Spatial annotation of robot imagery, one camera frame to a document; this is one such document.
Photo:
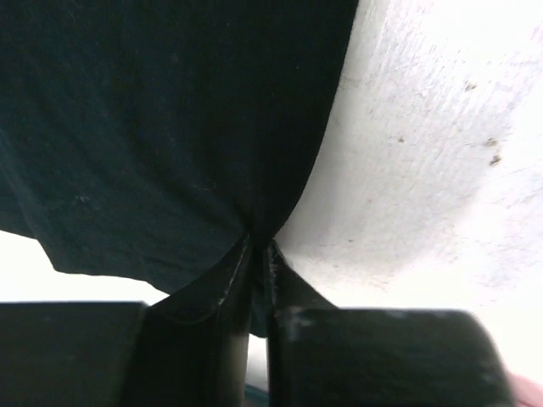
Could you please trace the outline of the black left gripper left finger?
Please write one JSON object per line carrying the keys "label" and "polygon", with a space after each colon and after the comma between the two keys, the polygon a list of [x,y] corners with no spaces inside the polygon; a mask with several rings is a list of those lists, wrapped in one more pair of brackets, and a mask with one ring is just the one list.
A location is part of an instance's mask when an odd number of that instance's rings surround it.
{"label": "black left gripper left finger", "polygon": [[251,268],[243,237],[202,276],[148,309],[121,405],[242,405]]}

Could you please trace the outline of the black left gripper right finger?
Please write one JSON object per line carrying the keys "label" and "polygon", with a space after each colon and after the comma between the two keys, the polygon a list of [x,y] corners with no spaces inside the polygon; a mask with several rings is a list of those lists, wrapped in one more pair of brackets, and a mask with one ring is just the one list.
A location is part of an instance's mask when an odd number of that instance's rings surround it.
{"label": "black left gripper right finger", "polygon": [[265,257],[273,406],[510,406],[487,331],[453,309],[341,309]]}

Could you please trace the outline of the black t shirt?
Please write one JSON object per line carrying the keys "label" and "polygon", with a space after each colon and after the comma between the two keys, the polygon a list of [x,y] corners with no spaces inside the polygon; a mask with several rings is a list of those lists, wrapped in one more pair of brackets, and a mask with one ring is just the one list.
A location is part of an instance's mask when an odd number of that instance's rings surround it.
{"label": "black t shirt", "polygon": [[173,293],[265,251],[322,144],[355,1],[4,1],[1,228]]}

